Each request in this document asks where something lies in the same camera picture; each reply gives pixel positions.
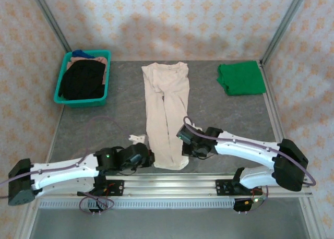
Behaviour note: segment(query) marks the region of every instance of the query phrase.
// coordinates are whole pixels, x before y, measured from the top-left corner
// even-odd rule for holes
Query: green cloth
[[[266,92],[265,83],[256,61],[221,64],[218,67],[217,81],[227,95],[262,94]]]

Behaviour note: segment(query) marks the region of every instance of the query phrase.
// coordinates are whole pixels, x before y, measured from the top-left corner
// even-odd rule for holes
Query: plastic basket
[[[64,99],[63,96],[61,96],[61,97],[58,96],[59,87],[61,85],[63,75],[66,72],[66,65],[67,65],[68,62],[70,62],[70,59],[72,57],[72,52],[68,52],[64,56],[61,71],[60,71],[59,77],[58,77],[56,91],[54,93],[53,100],[56,103],[65,104],[65,105],[70,106],[70,107],[93,107],[93,106],[103,106],[103,105],[105,105],[106,96],[107,96],[107,93],[108,93],[111,52],[109,50],[84,50],[84,52],[89,54],[89,55],[95,56],[95,57],[103,56],[108,60],[107,67],[106,67],[106,78],[105,78],[105,86],[104,86],[103,97],[96,98],[96,99],[85,99],[85,100],[66,100],[66,99]]]

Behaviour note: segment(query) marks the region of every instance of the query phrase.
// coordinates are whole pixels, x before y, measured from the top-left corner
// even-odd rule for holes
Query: patterned wallpaper
[[[72,49],[113,60],[260,59],[291,0],[46,0]]]
[[[64,50],[34,0],[0,0],[0,26],[2,182],[20,159],[45,161],[60,113],[53,92]],[[1,238],[13,238],[21,211],[0,200]]]
[[[314,195],[334,238],[334,0],[305,0],[266,67],[286,134],[317,180]]]

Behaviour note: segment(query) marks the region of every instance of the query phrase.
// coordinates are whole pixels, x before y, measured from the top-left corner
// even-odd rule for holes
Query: wall
[[[72,49],[114,61],[260,59],[291,0],[46,0]]]
[[[334,0],[305,0],[266,73],[284,130],[309,159],[328,237],[334,237]]]
[[[46,159],[61,110],[53,92],[64,50],[34,0],[0,0],[0,26],[2,182],[20,159]],[[22,208],[0,200],[1,238],[13,238]]]

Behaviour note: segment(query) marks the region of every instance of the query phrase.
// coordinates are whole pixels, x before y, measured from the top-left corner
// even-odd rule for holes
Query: gray work surface
[[[178,61],[158,62],[175,64]],[[189,67],[188,115],[205,130],[216,127],[238,136],[275,141],[263,95],[229,97],[216,81],[219,64],[227,61],[184,61]],[[110,116],[127,134],[146,133],[144,79],[141,66],[153,62],[111,62],[107,103],[100,107],[65,107],[55,139],[51,162],[74,159],[104,147],[127,147],[132,143],[111,121],[102,119],[90,125],[85,142],[85,126],[95,116]],[[213,156],[208,160],[190,159],[180,171],[138,169],[137,173],[234,173],[240,167],[258,164],[232,156]]]
[[[309,238],[298,199],[268,199],[238,215],[232,209],[110,210],[89,216],[79,209],[39,209],[31,239],[296,239]]]

